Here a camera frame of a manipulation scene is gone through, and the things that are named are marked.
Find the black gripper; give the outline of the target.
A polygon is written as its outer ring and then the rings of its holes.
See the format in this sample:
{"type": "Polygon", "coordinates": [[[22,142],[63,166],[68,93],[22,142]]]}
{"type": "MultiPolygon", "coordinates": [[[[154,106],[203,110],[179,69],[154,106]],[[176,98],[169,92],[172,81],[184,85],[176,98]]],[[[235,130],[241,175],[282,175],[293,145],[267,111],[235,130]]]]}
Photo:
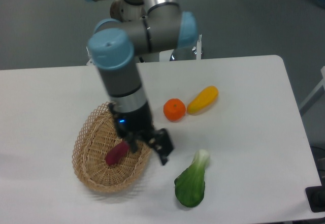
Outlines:
{"type": "Polygon", "coordinates": [[[149,131],[146,134],[146,143],[158,155],[162,165],[169,160],[169,155],[174,150],[174,145],[169,132],[163,128],[154,130],[152,113],[149,103],[132,112],[118,112],[117,104],[110,102],[108,109],[112,115],[113,125],[120,138],[129,145],[132,153],[138,151],[137,132],[149,131]]]}

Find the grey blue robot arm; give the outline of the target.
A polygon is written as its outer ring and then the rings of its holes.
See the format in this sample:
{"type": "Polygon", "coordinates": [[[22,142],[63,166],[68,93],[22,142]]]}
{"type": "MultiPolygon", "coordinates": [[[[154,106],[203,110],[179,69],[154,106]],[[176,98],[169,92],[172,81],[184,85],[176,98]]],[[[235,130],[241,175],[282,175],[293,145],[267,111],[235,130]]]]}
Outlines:
{"type": "Polygon", "coordinates": [[[174,147],[168,131],[157,130],[153,125],[136,63],[145,54],[193,46],[198,39],[196,19],[193,13],[180,10],[178,0],[123,1],[144,8],[145,16],[100,22],[87,49],[110,98],[108,109],[118,136],[132,152],[138,149],[137,141],[143,141],[165,164],[174,147]]]}

